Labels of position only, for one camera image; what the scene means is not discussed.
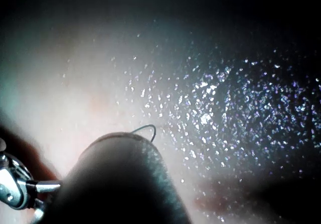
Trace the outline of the right arm needle driver jaw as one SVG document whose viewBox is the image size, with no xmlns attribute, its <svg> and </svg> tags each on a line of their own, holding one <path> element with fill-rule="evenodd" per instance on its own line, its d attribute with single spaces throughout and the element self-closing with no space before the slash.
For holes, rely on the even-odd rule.
<svg viewBox="0 0 321 224">
<path fill-rule="evenodd" d="M 46 204 L 42 201 L 36 201 L 34 204 L 34 215 L 30 223 L 40 223 L 46 209 Z"/>
<path fill-rule="evenodd" d="M 55 192 L 61 187 L 61 182 L 58 180 L 38 181 L 36 182 L 35 189 L 37 193 L 50 193 Z"/>
</svg>

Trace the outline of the right arm needle driver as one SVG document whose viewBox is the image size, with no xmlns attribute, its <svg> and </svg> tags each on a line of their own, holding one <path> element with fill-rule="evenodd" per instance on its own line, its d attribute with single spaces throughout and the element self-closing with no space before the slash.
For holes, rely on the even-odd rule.
<svg viewBox="0 0 321 224">
<path fill-rule="evenodd" d="M 35 197 L 27 188 L 31 180 L 33 176 L 20 160 L 1 152 L 1 202 L 12 209 L 34 209 Z"/>
</svg>

